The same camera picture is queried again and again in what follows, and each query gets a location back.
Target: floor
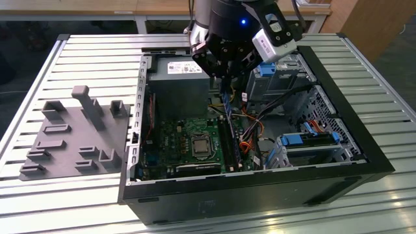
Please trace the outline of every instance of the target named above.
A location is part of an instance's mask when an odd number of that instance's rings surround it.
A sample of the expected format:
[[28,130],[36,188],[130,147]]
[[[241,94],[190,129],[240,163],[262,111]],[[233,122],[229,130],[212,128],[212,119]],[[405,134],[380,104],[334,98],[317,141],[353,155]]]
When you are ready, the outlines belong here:
[[[153,22],[149,25],[153,32],[170,33],[162,30],[166,22]],[[6,32],[8,39],[0,40],[0,53],[5,56],[9,65],[17,71],[14,79],[0,85],[0,137],[2,136],[13,115],[25,98],[37,72],[53,46],[58,34],[134,34],[136,28],[132,21],[113,22],[42,22],[45,38],[49,47],[41,52],[29,52],[21,42]],[[402,34],[397,35],[394,41],[382,53],[374,66],[408,104],[416,109],[416,16],[405,25]]]

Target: wooden panel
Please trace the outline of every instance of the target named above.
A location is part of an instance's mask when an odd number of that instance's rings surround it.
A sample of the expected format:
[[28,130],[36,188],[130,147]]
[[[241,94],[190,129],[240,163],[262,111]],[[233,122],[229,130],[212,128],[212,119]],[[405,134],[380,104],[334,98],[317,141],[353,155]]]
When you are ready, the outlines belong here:
[[137,0],[0,0],[2,14],[133,14]]
[[341,32],[369,61],[377,59],[414,11],[416,0],[357,2]]
[[374,61],[416,12],[416,0],[333,0],[321,33],[342,32]]
[[[278,0],[284,15],[294,15],[290,0]],[[329,15],[330,9],[300,7],[302,15]],[[136,13],[140,15],[188,15],[188,0],[138,0]]]
[[326,17],[321,33],[338,33],[346,22],[352,9],[358,0],[332,0],[332,14]]

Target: wire bundle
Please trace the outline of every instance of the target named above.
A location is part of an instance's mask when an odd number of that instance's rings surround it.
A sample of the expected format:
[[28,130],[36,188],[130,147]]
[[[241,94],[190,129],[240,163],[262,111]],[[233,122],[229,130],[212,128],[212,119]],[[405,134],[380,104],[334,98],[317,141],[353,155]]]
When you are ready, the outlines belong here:
[[246,128],[245,132],[242,133],[241,135],[241,140],[242,141],[248,141],[248,139],[250,138],[252,136],[252,133],[253,133],[253,130],[257,126],[260,122],[260,120],[264,118],[264,116],[272,112],[272,110],[284,104],[284,102],[286,101],[286,99],[296,93],[298,92],[302,92],[302,91],[308,91],[310,88],[313,87],[312,84],[309,85],[304,85],[304,86],[300,86],[300,87],[296,87],[293,89],[290,89],[288,92],[285,92],[278,98],[276,98],[273,101],[270,101],[265,107],[261,109],[261,111],[258,112],[258,114],[256,115],[256,117],[252,118],[253,120],[253,123],[250,124],[250,126]]

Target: sticker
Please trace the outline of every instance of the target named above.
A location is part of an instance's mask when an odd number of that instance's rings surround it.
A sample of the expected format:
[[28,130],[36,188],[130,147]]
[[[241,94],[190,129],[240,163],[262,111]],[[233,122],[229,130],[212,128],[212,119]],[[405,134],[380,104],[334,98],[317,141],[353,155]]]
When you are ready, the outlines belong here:
[[260,166],[260,159],[254,156],[253,162]]
[[246,93],[241,93],[241,99],[244,102],[246,102]]
[[132,11],[114,11],[114,14],[132,14]]
[[201,67],[194,61],[169,62],[168,74],[202,73]]
[[265,45],[265,42],[266,42],[265,36],[261,35],[258,40],[260,40],[260,45],[261,45],[265,53],[269,54],[272,51],[270,51],[270,48],[268,48],[268,46]]

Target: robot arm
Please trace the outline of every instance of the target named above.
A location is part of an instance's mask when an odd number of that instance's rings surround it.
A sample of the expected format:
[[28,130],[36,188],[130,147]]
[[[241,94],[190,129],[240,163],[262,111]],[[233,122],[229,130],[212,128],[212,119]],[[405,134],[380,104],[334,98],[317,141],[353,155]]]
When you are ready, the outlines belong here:
[[288,25],[274,0],[196,0],[194,7],[190,53],[210,77],[230,80],[296,49],[301,27]]

